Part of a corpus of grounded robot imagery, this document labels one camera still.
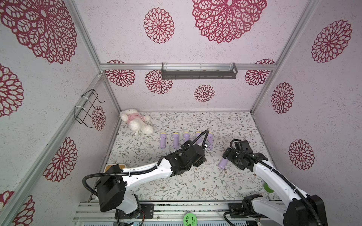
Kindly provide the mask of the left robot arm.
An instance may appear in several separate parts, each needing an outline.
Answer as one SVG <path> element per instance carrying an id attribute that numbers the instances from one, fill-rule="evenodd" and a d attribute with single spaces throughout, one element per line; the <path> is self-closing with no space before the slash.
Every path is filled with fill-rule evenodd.
<path id="1" fill-rule="evenodd" d="M 206 161 L 206 141 L 196 144 L 187 141 L 180 150 L 160 157 L 158 162 L 132 169 L 121 169 L 112 165 L 105 173 L 95 173 L 82 179 L 83 186 L 98 197 L 101 212 L 122 211 L 128 218 L 135 218 L 142 211 L 137 195 L 131 190 L 135 186 L 158 179 L 182 175 L 193 166 Z"/>

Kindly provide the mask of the purple flashlight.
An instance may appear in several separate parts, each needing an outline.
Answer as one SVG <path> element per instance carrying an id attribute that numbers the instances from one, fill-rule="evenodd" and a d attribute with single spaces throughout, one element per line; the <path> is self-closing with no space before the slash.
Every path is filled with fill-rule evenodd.
<path id="1" fill-rule="evenodd" d="M 190 133 L 189 132 L 184 132 L 183 133 L 183 138 L 184 138 L 184 142 L 187 142 L 190 140 Z"/>
<path id="2" fill-rule="evenodd" d="M 209 150 L 213 149 L 213 133 L 209 133 L 207 136 L 206 146 Z"/>
<path id="3" fill-rule="evenodd" d="M 227 166 L 229 160 L 225 159 L 225 158 L 222 158 L 222 160 L 220 161 L 219 165 L 218 165 L 218 168 L 219 169 L 225 169 L 225 167 Z"/>
<path id="4" fill-rule="evenodd" d="M 160 133 L 160 148 L 161 149 L 166 148 L 166 133 L 165 132 Z"/>
<path id="5" fill-rule="evenodd" d="M 200 131 L 197 131 L 197 132 L 195 133 L 195 140 L 196 140 L 195 144 L 197 144 L 197 145 L 199 145 L 199 144 L 202 143 L 202 138 L 199 137 L 199 136 L 201 135 L 201 133 L 202 133 L 202 132 L 200 132 Z"/>
<path id="6" fill-rule="evenodd" d="M 175 150 L 178 150 L 179 147 L 180 147 L 180 145 L 179 145 L 179 138 L 180 138 L 179 133 L 174 132 L 174 133 L 173 133 L 173 148 L 174 148 Z"/>

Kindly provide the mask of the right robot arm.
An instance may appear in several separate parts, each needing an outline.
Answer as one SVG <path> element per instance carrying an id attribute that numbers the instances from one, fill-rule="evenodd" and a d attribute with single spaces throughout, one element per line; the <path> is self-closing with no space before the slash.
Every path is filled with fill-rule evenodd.
<path id="1" fill-rule="evenodd" d="M 241 207 L 230 207 L 224 216 L 246 217 L 252 220 L 268 218 L 280 226 L 328 225 L 324 201 L 309 195 L 283 176 L 262 153 L 253 152 L 247 140 L 233 139 L 223 154 L 223 159 L 240 170 L 250 170 L 267 183 L 280 198 L 271 201 L 261 194 L 245 197 Z"/>

